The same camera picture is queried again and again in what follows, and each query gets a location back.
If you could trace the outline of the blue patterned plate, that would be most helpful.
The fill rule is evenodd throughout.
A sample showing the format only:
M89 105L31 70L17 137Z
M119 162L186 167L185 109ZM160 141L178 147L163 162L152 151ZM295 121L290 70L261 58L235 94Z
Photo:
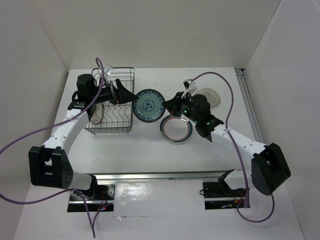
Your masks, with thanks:
M163 103L165 98L154 89L144 89L136 94L137 99L132 103L135 117L144 123L154 123L165 113Z

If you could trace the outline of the orange sunburst plate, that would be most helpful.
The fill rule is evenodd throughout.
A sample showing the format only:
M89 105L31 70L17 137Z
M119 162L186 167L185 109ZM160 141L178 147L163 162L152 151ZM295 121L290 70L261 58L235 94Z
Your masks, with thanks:
M96 105L96 110L90 119L90 122L94 125L100 124L103 120L103 115L104 115L104 104L98 103Z

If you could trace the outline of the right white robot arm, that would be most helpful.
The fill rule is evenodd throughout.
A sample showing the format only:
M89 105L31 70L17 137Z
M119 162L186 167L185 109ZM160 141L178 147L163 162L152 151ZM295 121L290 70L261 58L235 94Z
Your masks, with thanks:
M201 137L238 152L242 161L250 165L248 182L263 195L270 196L291 176L285 156L277 144L257 142L227 127L226 122L212 115L205 96L184 97L182 92L178 92L163 106L173 116L184 116L194 122Z

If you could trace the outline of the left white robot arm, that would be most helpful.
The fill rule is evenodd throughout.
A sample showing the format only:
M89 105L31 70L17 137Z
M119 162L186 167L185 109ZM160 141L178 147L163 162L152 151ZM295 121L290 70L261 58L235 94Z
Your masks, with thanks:
M77 77L77 90L67 108L65 120L56 127L53 135L41 146L33 146L28 152L32 185L77 189L88 200L97 197L99 187L95 176L75 172L69 161L69 152L81 130L90 122L97 104L111 102L114 105L131 103L138 97L126 89L119 79L116 85L105 86L103 78L96 86L92 74Z

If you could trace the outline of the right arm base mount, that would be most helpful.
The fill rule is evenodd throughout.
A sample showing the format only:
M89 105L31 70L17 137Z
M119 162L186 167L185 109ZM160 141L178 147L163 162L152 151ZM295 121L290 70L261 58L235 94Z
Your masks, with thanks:
M246 189L231 189L226 183L226 177L233 170L225 172L215 181L205 181L199 194L204 197L205 210L226 210L244 208Z

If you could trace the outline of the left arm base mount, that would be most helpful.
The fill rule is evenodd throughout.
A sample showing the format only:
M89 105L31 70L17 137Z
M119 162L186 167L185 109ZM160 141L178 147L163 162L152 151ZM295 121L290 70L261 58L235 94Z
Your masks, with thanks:
M93 212L113 212L114 211L114 198L115 198L115 184L99 185L97 193L92 195L83 195L87 209L90 213ZM71 192L69 195L67 212L68 213L83 213L86 212L85 203L79 193Z

